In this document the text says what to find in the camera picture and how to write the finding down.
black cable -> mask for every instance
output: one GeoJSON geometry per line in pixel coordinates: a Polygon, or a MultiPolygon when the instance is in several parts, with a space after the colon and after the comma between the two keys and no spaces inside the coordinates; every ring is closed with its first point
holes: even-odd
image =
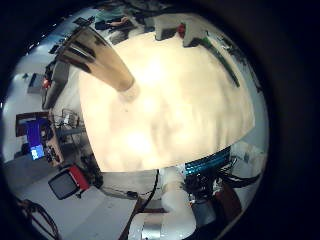
{"type": "Polygon", "coordinates": [[[241,178],[241,177],[237,177],[235,175],[224,173],[221,171],[217,172],[217,176],[221,178],[222,181],[228,184],[231,188],[242,188],[242,187],[249,186],[255,183],[260,178],[260,174],[251,178],[241,178]]]}
{"type": "Polygon", "coordinates": [[[142,213],[146,206],[149,204],[149,202],[151,201],[151,199],[153,198],[154,193],[156,192],[157,189],[157,185],[158,185],[158,178],[159,178],[159,169],[157,169],[157,175],[156,175],[156,180],[154,181],[154,186],[152,189],[151,194],[149,195],[147,201],[144,202],[144,204],[142,204],[141,208],[139,209],[138,213],[142,213]]]}
{"type": "Polygon", "coordinates": [[[225,168],[221,168],[220,171],[222,172],[226,172],[230,169],[232,169],[234,167],[234,165],[236,164],[236,162],[238,161],[238,157],[235,157],[234,160],[232,160],[231,163],[229,163],[229,166],[225,167],[225,168]]]}
{"type": "Polygon", "coordinates": [[[152,192],[152,190],[145,192],[145,193],[139,193],[139,195],[147,195],[148,193],[151,193],[151,192],[152,192]]]}
{"type": "Polygon", "coordinates": [[[120,192],[120,193],[123,193],[123,194],[127,194],[126,191],[118,190],[118,189],[111,188],[111,187],[102,187],[102,189],[105,189],[105,190],[110,189],[110,190],[115,191],[115,192],[120,192]]]}
{"type": "Polygon", "coordinates": [[[60,235],[58,231],[58,227],[51,218],[51,216],[47,213],[47,211],[38,203],[34,203],[28,199],[21,200],[17,196],[14,196],[16,199],[18,206],[22,209],[22,211],[25,211],[27,218],[30,221],[34,221],[44,232],[46,232],[50,237],[52,237],[54,240],[60,240],[60,235]],[[33,212],[38,212],[43,219],[46,221],[46,223],[51,227],[51,230],[53,233],[50,233],[34,216],[33,212]]]}

red chair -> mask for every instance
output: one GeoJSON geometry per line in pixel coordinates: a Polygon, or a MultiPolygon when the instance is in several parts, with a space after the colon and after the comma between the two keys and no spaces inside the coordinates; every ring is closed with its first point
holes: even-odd
{"type": "Polygon", "coordinates": [[[90,187],[87,179],[77,165],[69,165],[65,168],[49,180],[48,184],[51,190],[59,200],[70,197],[79,191],[76,196],[81,198],[81,194],[90,187]]]}

electronic equipment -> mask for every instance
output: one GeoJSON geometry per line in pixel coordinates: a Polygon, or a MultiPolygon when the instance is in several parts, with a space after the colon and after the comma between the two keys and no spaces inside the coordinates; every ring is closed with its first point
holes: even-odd
{"type": "Polygon", "coordinates": [[[229,162],[230,147],[215,154],[185,164],[186,175],[196,175],[205,170],[220,168],[229,162]]]}
{"type": "Polygon", "coordinates": [[[25,124],[32,159],[38,160],[45,157],[42,144],[43,138],[49,139],[52,137],[49,120],[45,118],[36,118],[36,120],[27,121],[25,124]]]}
{"type": "Polygon", "coordinates": [[[45,156],[42,144],[39,144],[38,146],[30,147],[30,152],[33,160],[37,160],[45,156]]]}

table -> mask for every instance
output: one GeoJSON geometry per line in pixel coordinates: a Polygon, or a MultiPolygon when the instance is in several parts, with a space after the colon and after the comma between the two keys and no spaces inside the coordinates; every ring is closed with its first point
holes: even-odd
{"type": "Polygon", "coordinates": [[[80,102],[102,172],[162,168],[200,159],[241,139],[254,126],[243,76],[237,87],[213,54],[184,48],[177,35],[155,41],[142,34],[115,50],[134,76],[132,102],[81,72],[80,102]]]}
{"type": "Polygon", "coordinates": [[[53,137],[46,141],[46,146],[47,147],[52,147],[56,153],[56,155],[59,157],[60,161],[55,161],[55,160],[52,160],[52,162],[50,162],[50,164],[52,164],[53,167],[56,167],[58,165],[60,165],[62,162],[64,162],[64,157],[61,153],[61,148],[60,148],[60,144],[59,144],[59,141],[58,141],[58,137],[57,137],[57,132],[56,132],[56,128],[55,128],[55,121],[54,121],[54,116],[52,114],[52,109],[49,110],[49,114],[48,114],[48,119],[51,121],[51,125],[50,125],[50,128],[52,130],[52,133],[53,133],[53,137]]]}

blue monitor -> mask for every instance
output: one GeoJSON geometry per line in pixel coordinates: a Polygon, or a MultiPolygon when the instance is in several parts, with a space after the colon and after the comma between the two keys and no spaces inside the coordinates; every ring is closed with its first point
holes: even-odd
{"type": "Polygon", "coordinates": [[[30,148],[32,159],[37,160],[45,156],[42,144],[30,148]]]}

